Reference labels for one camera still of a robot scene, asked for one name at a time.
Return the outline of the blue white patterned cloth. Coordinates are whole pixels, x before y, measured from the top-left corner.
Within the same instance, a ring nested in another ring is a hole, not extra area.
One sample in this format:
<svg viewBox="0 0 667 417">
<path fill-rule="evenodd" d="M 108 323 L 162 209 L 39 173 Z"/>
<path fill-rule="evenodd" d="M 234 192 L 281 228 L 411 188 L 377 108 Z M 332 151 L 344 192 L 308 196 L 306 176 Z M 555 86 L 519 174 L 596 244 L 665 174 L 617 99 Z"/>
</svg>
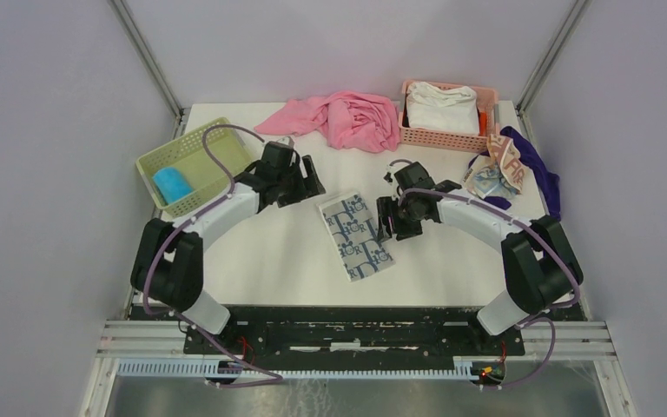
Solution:
<svg viewBox="0 0 667 417">
<path fill-rule="evenodd" d="M 378 224 L 360 193 L 339 194 L 320 203 L 318 210 L 350 282 L 362 281 L 395 264 L 377 240 Z"/>
</svg>

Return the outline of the green plastic basket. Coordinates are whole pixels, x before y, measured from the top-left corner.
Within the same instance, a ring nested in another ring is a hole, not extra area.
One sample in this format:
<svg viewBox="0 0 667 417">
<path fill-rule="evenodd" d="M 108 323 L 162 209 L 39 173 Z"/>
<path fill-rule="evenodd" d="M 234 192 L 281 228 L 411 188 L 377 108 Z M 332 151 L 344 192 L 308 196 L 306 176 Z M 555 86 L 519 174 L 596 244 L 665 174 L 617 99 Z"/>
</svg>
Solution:
<svg viewBox="0 0 667 417">
<path fill-rule="evenodd" d="M 207 146 L 232 175 L 238 175 L 253 161 L 240 134 L 219 127 L 228 123 L 225 117 L 216 118 L 137 158 L 138 173 L 159 210 L 171 218 L 187 215 L 228 187 L 228 177 L 205 151 L 202 137 L 206 130 L 212 129 Z M 190 187 L 189 194 L 175 202 L 166 201 L 153 179 L 157 172 L 167 168 L 177 169 Z"/>
</svg>

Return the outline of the blue towel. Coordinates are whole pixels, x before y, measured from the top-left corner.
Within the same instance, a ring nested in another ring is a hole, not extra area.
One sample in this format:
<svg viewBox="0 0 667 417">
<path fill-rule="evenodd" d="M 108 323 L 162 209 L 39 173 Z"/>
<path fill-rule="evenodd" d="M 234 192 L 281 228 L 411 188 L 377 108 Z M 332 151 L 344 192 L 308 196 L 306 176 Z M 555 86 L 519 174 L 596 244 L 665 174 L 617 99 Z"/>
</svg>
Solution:
<svg viewBox="0 0 667 417">
<path fill-rule="evenodd" d="M 175 167 L 159 169 L 152 180 L 166 204 L 172 204 L 193 192 L 182 172 Z"/>
</svg>

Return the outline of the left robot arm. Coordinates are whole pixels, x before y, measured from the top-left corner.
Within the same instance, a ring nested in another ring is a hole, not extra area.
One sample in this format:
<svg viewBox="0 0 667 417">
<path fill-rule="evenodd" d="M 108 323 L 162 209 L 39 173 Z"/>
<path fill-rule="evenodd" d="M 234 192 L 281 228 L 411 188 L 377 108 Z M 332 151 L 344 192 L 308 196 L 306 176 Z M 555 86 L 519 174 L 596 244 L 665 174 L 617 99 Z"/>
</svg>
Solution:
<svg viewBox="0 0 667 417">
<path fill-rule="evenodd" d="M 130 284 L 205 330 L 205 341 L 215 352 L 228 353 L 239 332 L 228 324 L 229 310 L 203 288 L 205 251 L 270 205 L 283 208 L 325 192 L 311 156 L 269 142 L 224 195 L 176 222 L 153 219 L 145 225 Z"/>
</svg>

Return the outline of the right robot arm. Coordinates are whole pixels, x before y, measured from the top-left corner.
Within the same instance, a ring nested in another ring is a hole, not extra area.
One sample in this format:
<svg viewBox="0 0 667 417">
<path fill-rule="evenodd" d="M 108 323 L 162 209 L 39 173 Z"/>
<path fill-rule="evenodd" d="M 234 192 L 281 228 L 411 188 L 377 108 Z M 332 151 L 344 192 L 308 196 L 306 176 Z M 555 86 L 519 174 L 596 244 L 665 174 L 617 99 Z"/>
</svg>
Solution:
<svg viewBox="0 0 667 417">
<path fill-rule="evenodd" d="M 450 180 L 435 182 L 422 164 L 389 164 L 384 176 L 390 196 L 377 200 L 379 242 L 419 236 L 431 221 L 457 228 L 496 250 L 505 290 L 476 314 L 466 340 L 477 354 L 489 354 L 502 334 L 539 314 L 568 308 L 580 299 L 583 273 L 559 220 L 544 215 L 525 220 L 472 195 Z"/>
</svg>

